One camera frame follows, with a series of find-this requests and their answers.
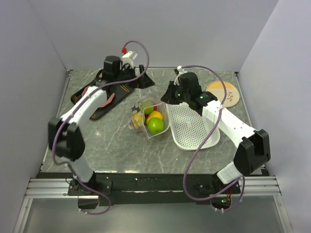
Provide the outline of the clear polka dot zip bag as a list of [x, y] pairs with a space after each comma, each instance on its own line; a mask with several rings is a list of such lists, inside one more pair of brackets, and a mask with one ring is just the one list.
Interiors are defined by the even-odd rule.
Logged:
[[[161, 103], [161, 109], [160, 109], [159, 112], [163, 115], [163, 122], [164, 122], [164, 130], [163, 130], [163, 132], [161, 132], [161, 133], [152, 134], [152, 133], [148, 130], [148, 127], [147, 127], [147, 123], [148, 123], [147, 117], [148, 117], [148, 115], [145, 115], [144, 112], [142, 112], [142, 111], [140, 110], [140, 104], [141, 104], [143, 101], [146, 101], [146, 100], [152, 101], [154, 105], [155, 105], [155, 104], [158, 104], [158, 103]], [[135, 114], [135, 113], [138, 113], [139, 115], [142, 115], [142, 117], [143, 117], [143, 125], [142, 125], [141, 127], [139, 127], [138, 129], [135, 129], [135, 128], [134, 128], [134, 125], [133, 125], [133, 123], [132, 123], [132, 116], [133, 116], [133, 114]], [[143, 132], [143, 133], [145, 134], [145, 136], [146, 136], [148, 139], [165, 133], [165, 132], [169, 129], [168, 112], [167, 112], [167, 108], [166, 108], [165, 103], [161, 102], [159, 98], [151, 98], [151, 99], [141, 99], [141, 100], [138, 100], [138, 101], [134, 104], [134, 106], [131, 108], [130, 117], [129, 117], [129, 128], [130, 128], [131, 130], [134, 130], [135, 132]]]

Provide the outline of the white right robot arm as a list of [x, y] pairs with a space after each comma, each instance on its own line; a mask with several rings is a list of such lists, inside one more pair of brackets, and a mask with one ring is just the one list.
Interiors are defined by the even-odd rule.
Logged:
[[186, 103], [198, 115], [213, 122], [233, 142], [233, 161], [219, 170], [212, 182], [217, 193], [224, 193], [230, 182], [248, 176], [271, 159], [268, 133], [255, 130], [227, 110], [215, 95], [202, 91], [194, 72], [179, 71], [176, 81], [169, 83], [161, 101], [169, 105]]

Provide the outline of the yellow pear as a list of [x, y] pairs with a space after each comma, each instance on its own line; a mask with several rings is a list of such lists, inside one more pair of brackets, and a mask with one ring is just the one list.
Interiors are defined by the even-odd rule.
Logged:
[[148, 117], [147, 120], [149, 121], [152, 118], [159, 118], [159, 119], [163, 119], [163, 115], [159, 112], [159, 111], [152, 111]]

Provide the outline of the yellow green mango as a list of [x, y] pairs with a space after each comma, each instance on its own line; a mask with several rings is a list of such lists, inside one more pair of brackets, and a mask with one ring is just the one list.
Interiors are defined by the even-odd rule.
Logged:
[[139, 127], [141, 127], [143, 125], [142, 115], [139, 115], [138, 113], [133, 114], [132, 123], [133, 123], [135, 129], [138, 129]]

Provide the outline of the green apple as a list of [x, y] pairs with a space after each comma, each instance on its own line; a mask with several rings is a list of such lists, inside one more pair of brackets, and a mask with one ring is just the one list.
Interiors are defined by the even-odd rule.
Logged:
[[145, 115], [150, 114], [154, 110], [154, 104], [150, 100], [143, 101], [140, 104], [140, 110], [144, 112]]
[[158, 134], [163, 132], [164, 122], [160, 118], [154, 117], [148, 121], [147, 127], [152, 134]]

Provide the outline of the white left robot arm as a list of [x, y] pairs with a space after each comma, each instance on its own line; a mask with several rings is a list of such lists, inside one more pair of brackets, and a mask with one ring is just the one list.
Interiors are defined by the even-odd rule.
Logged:
[[124, 52], [122, 57], [107, 56], [104, 67], [93, 81], [82, 89], [80, 99], [59, 118], [51, 118], [48, 123], [49, 149], [56, 165], [67, 165], [79, 189], [86, 195], [99, 190], [96, 173], [89, 167], [83, 153], [85, 142], [81, 128], [99, 108], [107, 107], [118, 89], [144, 89], [154, 85], [147, 77], [146, 68], [140, 66], [136, 75], [134, 60], [137, 53]]

